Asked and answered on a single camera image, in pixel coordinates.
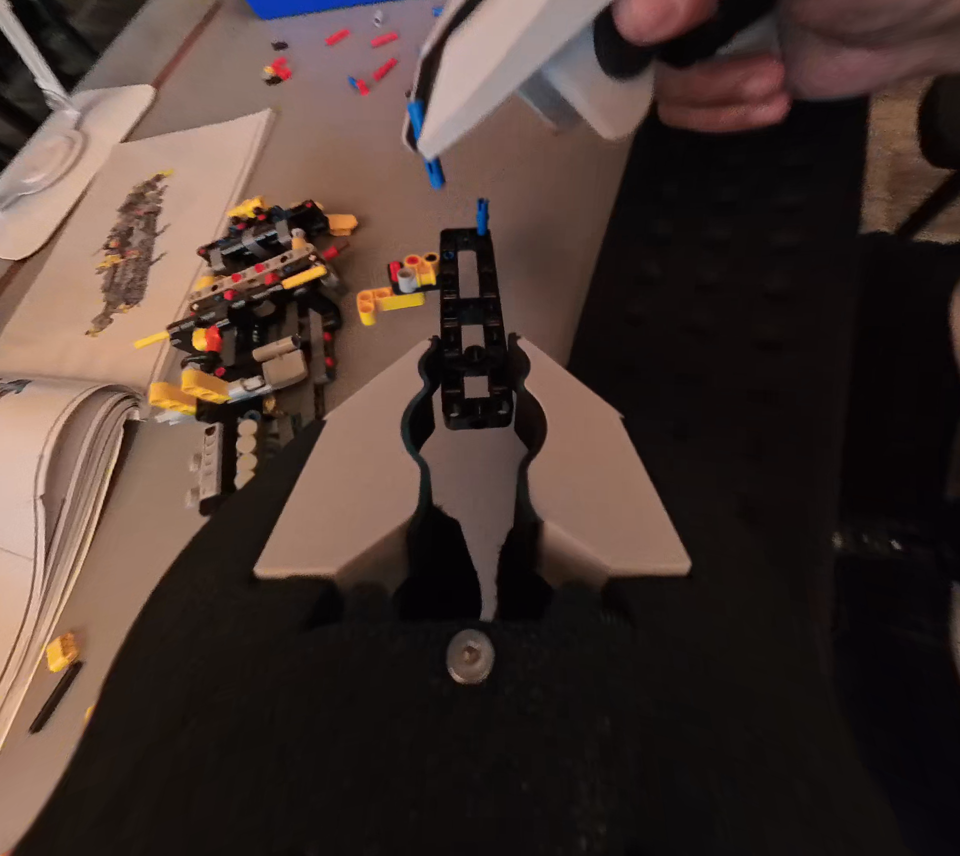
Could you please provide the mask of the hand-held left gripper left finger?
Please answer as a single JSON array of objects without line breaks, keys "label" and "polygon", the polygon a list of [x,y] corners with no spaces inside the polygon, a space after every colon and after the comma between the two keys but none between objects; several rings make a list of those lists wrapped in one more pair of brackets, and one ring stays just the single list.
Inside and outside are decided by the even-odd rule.
[{"label": "hand-held left gripper left finger", "polygon": [[414,619],[473,619],[482,591],[461,525],[435,502],[422,454],[436,428],[437,336],[423,339],[324,418],[254,565],[262,581],[375,585]]}]

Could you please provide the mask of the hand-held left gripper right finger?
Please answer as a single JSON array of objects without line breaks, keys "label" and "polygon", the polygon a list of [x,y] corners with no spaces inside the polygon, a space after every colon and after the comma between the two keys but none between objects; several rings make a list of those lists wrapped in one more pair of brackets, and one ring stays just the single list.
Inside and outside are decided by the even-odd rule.
[{"label": "hand-held left gripper right finger", "polygon": [[569,584],[688,576],[690,555],[620,412],[525,337],[510,335],[507,362],[525,453],[496,617],[540,618]]}]

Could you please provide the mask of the black lego frame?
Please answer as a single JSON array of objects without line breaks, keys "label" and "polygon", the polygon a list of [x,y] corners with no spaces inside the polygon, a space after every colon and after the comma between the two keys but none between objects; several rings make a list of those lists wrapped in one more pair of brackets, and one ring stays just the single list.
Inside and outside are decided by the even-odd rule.
[{"label": "black lego frame", "polygon": [[[439,243],[440,404],[449,430],[508,427],[514,415],[509,339],[491,233],[444,229]],[[462,291],[459,257],[474,257],[478,294]]]}]

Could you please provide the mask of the scattered small lego pins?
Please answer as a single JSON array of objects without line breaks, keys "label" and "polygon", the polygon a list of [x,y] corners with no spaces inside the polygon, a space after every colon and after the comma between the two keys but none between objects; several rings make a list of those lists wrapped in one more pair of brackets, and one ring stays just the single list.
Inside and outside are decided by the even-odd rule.
[{"label": "scattered small lego pins", "polygon": [[407,73],[448,1],[385,1],[264,21],[246,76],[262,90],[318,82],[369,95]]}]

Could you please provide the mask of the small yellow lego assembly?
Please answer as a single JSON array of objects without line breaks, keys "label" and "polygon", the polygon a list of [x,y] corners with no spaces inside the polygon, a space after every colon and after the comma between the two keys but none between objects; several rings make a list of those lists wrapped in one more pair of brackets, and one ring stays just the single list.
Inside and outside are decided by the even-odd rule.
[{"label": "small yellow lego assembly", "polygon": [[363,326],[374,326],[388,312],[418,308],[426,296],[439,288],[440,254],[437,251],[408,254],[387,265],[383,286],[362,289],[355,297],[356,311]]}]

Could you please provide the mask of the partly built lego chassis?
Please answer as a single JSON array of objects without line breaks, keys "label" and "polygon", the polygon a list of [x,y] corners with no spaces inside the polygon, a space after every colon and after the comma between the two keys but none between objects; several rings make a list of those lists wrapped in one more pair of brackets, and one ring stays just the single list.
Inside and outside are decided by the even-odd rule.
[{"label": "partly built lego chassis", "polygon": [[324,414],[347,292],[337,260],[358,226],[354,214],[312,199],[244,201],[227,213],[222,236],[198,249],[205,274],[184,316],[135,344],[177,354],[178,375],[153,382],[147,401],[157,422],[200,426],[186,501],[201,516]]}]

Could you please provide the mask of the black lego axle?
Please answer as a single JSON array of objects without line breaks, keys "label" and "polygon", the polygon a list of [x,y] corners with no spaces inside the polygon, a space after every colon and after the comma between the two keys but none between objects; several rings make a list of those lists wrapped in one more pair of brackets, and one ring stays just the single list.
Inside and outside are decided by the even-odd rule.
[{"label": "black lego axle", "polygon": [[28,728],[29,735],[37,735],[49,724],[60,704],[63,702],[78,674],[85,668],[86,661],[75,659],[59,675],[54,688],[42,704]]}]

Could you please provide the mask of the black mesh-back office chair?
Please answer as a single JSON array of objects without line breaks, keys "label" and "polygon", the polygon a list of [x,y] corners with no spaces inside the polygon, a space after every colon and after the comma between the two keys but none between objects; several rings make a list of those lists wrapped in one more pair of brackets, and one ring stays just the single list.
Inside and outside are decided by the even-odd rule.
[{"label": "black mesh-back office chair", "polygon": [[630,149],[569,364],[691,559],[605,591],[637,854],[958,854],[958,244],[861,231],[868,124]]}]

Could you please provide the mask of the open instruction booklet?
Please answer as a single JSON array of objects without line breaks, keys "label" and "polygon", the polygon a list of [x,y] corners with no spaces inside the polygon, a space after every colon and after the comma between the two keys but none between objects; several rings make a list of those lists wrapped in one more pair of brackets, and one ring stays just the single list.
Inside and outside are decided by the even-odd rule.
[{"label": "open instruction booklet", "polygon": [[1,733],[84,566],[166,336],[272,124],[264,110],[117,146],[2,330]]}]

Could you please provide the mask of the wooden white document stand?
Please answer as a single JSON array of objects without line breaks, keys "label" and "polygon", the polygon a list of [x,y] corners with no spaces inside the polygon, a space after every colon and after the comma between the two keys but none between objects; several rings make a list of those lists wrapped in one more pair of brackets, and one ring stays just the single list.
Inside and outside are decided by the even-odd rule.
[{"label": "wooden white document stand", "polygon": [[14,263],[48,243],[156,91],[140,84],[69,94],[10,0],[1,0],[1,30],[49,110],[2,168],[1,257]]}]

